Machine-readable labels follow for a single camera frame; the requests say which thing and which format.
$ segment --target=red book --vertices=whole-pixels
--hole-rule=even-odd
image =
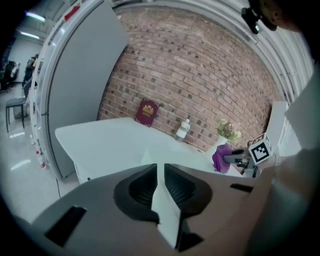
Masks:
[[[159,106],[154,101],[143,99],[135,115],[135,121],[150,127],[157,116]]]

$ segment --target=white table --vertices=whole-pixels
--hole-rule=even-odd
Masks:
[[[55,135],[75,163],[81,184],[88,178],[95,179],[141,166],[147,149],[151,158],[214,172],[213,165],[195,147],[141,125],[130,117],[61,127],[56,129]],[[227,175],[241,177],[232,166]]]
[[[178,164],[213,173],[212,163],[202,152],[130,117],[62,127],[55,131],[55,135],[73,160],[81,184],[88,178],[95,179],[141,165],[157,164],[158,186],[151,208],[159,215],[159,232],[174,248],[179,231],[180,209],[166,189],[164,164]],[[241,177],[232,166],[227,175]]]

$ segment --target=white cube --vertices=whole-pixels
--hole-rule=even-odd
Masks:
[[[249,152],[256,166],[272,156],[272,145],[266,133],[252,141]]]

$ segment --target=chair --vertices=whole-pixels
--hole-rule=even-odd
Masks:
[[[23,87],[24,97],[20,98],[11,98],[5,103],[5,124],[6,124],[6,132],[9,132],[8,123],[10,125],[10,108],[21,107],[21,117],[22,117],[22,126],[25,128],[24,123],[24,104],[27,101],[27,97],[29,94],[29,89],[31,87],[32,77],[27,81]]]

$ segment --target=ceiling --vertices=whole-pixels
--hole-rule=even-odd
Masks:
[[[74,2],[76,0],[42,0],[27,11],[44,17],[45,22],[26,16],[16,30],[36,35],[43,43],[56,22]]]

